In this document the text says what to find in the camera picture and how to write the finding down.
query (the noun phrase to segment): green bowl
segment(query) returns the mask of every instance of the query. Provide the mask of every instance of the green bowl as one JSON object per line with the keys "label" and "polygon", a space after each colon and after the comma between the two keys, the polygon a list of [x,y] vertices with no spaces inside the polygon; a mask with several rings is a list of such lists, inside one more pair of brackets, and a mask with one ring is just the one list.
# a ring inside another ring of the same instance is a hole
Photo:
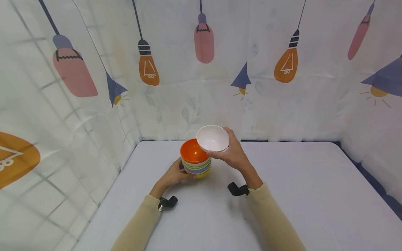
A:
{"label": "green bowl", "polygon": [[211,162],[211,159],[212,158],[209,158],[209,160],[204,165],[199,166],[199,167],[193,167],[193,166],[187,165],[183,160],[181,161],[181,163],[183,163],[183,165],[185,165],[188,169],[198,170],[198,169],[206,167]]}

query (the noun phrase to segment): black clip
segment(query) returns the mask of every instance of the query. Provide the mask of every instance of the black clip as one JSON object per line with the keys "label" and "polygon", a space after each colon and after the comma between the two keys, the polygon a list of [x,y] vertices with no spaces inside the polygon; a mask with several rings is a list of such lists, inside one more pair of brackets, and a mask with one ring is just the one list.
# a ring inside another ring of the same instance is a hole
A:
{"label": "black clip", "polygon": [[228,189],[233,196],[241,196],[243,194],[248,195],[250,191],[248,190],[247,185],[243,185],[238,187],[236,183],[232,182],[228,185]]}
{"label": "black clip", "polygon": [[170,200],[167,200],[163,197],[160,198],[160,203],[158,205],[159,211],[162,211],[162,208],[173,208],[176,203],[178,202],[177,198],[175,196],[172,196]]}

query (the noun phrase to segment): wall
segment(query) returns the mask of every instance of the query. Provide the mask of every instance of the wall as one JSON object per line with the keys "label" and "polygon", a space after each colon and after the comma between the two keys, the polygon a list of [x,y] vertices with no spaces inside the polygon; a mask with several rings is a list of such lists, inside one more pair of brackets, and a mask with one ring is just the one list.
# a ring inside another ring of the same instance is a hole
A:
{"label": "wall", "polygon": [[6,250],[69,250],[140,140],[207,124],[340,140],[402,201],[402,2],[203,0],[213,37],[195,0],[137,0],[138,22],[132,0],[43,3],[71,45],[40,1],[0,3],[0,159],[23,153],[0,171]]}

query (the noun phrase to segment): tabletop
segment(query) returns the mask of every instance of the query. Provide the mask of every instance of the tabletop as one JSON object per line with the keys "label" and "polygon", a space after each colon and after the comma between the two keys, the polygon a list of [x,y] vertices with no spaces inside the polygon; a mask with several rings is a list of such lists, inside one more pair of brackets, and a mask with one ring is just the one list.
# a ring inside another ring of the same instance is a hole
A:
{"label": "tabletop", "polygon": [[[110,250],[144,196],[179,156],[180,141],[143,141],[75,250]],[[333,143],[241,142],[309,251],[400,251],[402,222]],[[266,250],[243,196],[241,174],[213,159],[210,174],[165,192],[176,196],[148,243],[152,251]]]}

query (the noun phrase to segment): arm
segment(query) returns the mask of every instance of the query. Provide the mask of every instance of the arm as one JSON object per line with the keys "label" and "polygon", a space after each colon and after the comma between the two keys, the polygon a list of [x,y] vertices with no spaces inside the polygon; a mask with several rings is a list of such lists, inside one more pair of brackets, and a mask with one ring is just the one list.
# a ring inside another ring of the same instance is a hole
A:
{"label": "arm", "polygon": [[250,170],[243,171],[242,174],[250,190],[246,197],[248,207],[260,225],[269,250],[306,251],[292,224],[255,169],[251,166]]}
{"label": "arm", "polygon": [[181,159],[177,159],[168,171],[145,196],[143,202],[120,233],[111,251],[143,251],[151,237],[152,231],[161,212],[158,210],[164,191],[181,180],[195,180],[196,176],[180,171]]}
{"label": "arm", "polygon": [[125,226],[112,247],[112,251],[143,251],[159,219],[160,200],[145,196],[133,218]]}
{"label": "arm", "polygon": [[227,127],[224,129],[229,135],[229,149],[224,153],[209,151],[208,155],[225,161],[243,175],[250,190],[247,204],[261,227],[269,250],[305,251],[295,229],[249,162],[233,131]]}

